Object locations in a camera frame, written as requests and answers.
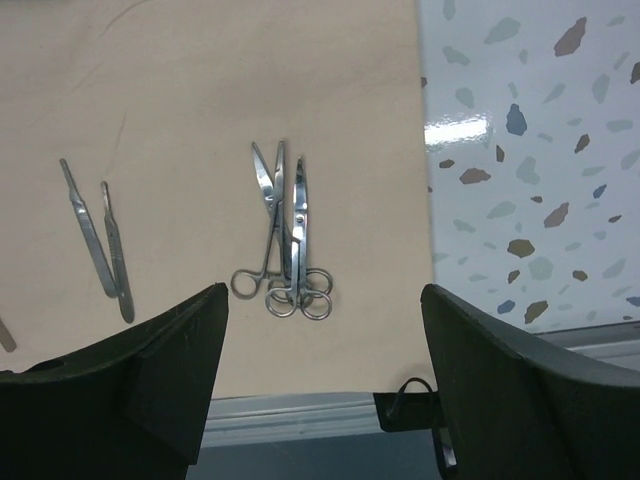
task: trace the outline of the beige cloth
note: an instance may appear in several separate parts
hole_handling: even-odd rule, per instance
[[[310,266],[333,314],[230,297],[217,397],[432,380],[432,278],[413,0],[0,2],[0,370],[128,328],[100,287],[58,164],[104,239],[110,185],[136,322],[238,268],[268,226],[250,150],[288,140],[309,182]]]

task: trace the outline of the metal frame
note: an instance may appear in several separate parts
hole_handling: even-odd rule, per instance
[[[554,345],[640,371],[640,322],[538,334]],[[381,433],[369,393],[212,400],[202,448]]]

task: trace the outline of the metal scissors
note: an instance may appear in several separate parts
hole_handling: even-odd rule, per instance
[[[129,279],[127,276],[127,268],[124,263],[124,254],[122,252],[122,241],[120,240],[120,230],[113,216],[111,209],[111,198],[109,196],[109,187],[106,182],[102,182],[102,200],[104,202],[104,225],[107,231],[107,240],[109,243],[109,251],[111,254],[111,265],[113,268],[113,276],[107,264],[107,259],[102,249],[102,244],[98,238],[98,233],[93,225],[89,210],[84,200],[80,197],[76,183],[71,175],[71,170],[64,158],[60,159],[60,166],[69,187],[69,200],[80,224],[80,230],[84,236],[87,248],[93,260],[93,265],[98,272],[98,278],[104,292],[109,298],[118,298],[120,304],[120,313],[127,323],[134,320],[135,312],[133,308],[133,299],[131,297],[131,289],[129,287]]]
[[[272,287],[267,291],[265,305],[267,310],[276,317],[284,318],[293,315],[300,310],[310,320],[324,320],[331,314],[333,302],[329,297],[329,291],[309,288],[307,275],[312,269],[307,268],[307,226],[308,226],[308,200],[307,200],[307,175],[304,159],[298,159],[296,167],[296,179],[293,186],[293,230],[291,243],[291,282],[288,286]],[[320,269],[313,269],[314,273],[325,276],[330,285],[333,284],[331,275]],[[280,298],[288,299],[288,309],[282,308]],[[309,310],[312,301],[324,300],[326,309],[321,313],[313,313]]]
[[[243,300],[255,297],[263,280],[268,280],[268,288],[271,289],[276,285],[287,286],[291,282],[291,232],[284,220],[284,187],[285,187],[285,160],[284,160],[284,142],[278,143],[278,153],[276,157],[276,168],[273,179],[269,173],[269,169],[264,161],[264,157],[260,149],[255,143],[251,144],[253,153],[253,164],[256,171],[258,185],[262,191],[265,207],[269,213],[269,231],[267,236],[267,246],[262,260],[262,268],[260,271],[240,269],[234,272],[231,277],[231,291],[233,294]],[[278,242],[280,251],[280,271],[277,273],[268,271],[269,256],[273,245],[273,237]],[[323,293],[329,294],[333,288],[333,279],[324,270],[319,268],[308,269],[307,275],[319,275],[324,277],[326,287]],[[241,291],[238,288],[238,279],[246,277],[253,282],[253,289],[249,291]],[[277,295],[275,300],[283,303],[289,302],[289,298],[284,295]]]

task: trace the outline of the dark object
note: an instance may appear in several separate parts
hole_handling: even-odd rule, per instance
[[[184,479],[227,326],[227,288],[22,374],[0,373],[0,479]]]
[[[435,285],[422,315],[457,478],[637,478],[639,372],[551,345]]]
[[[411,383],[420,383],[426,393],[407,393]],[[428,430],[444,425],[440,399],[422,378],[412,377],[395,393],[374,393],[380,428],[387,433]]]

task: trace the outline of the closed scissors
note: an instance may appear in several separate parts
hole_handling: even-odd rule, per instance
[[[234,272],[231,277],[231,291],[233,294],[243,300],[255,297],[263,280],[268,280],[269,288],[273,286],[287,286],[291,282],[291,232],[287,228],[284,220],[284,183],[285,183],[285,160],[284,160],[284,142],[278,143],[278,153],[276,156],[276,168],[273,179],[269,173],[269,169],[264,161],[264,157],[260,149],[255,143],[251,144],[253,153],[253,165],[256,171],[258,185],[262,191],[264,205],[269,213],[269,231],[267,236],[267,245],[262,260],[260,271],[240,269]],[[280,251],[280,271],[273,273],[268,271],[269,256],[273,245],[273,237],[278,242]],[[321,269],[309,269],[308,275],[320,275],[326,280],[326,287],[323,293],[329,294],[333,288],[333,279],[327,272]],[[238,288],[238,279],[246,277],[252,284],[251,290]],[[276,296],[275,300],[282,303],[288,302],[288,297]]]
[[[265,297],[267,310],[276,317],[289,317],[299,309],[310,320],[324,320],[331,314],[333,309],[333,303],[329,297],[330,289],[318,290],[310,287],[307,282],[307,275],[319,273],[326,278],[328,285],[333,285],[331,275],[325,270],[307,268],[308,207],[307,175],[304,159],[300,158],[296,166],[296,179],[293,186],[291,281],[283,287],[271,287]],[[287,299],[288,308],[282,307],[282,297]],[[326,308],[323,307],[320,313],[314,313],[310,310],[312,302],[317,299],[323,300],[324,305],[326,305]]]

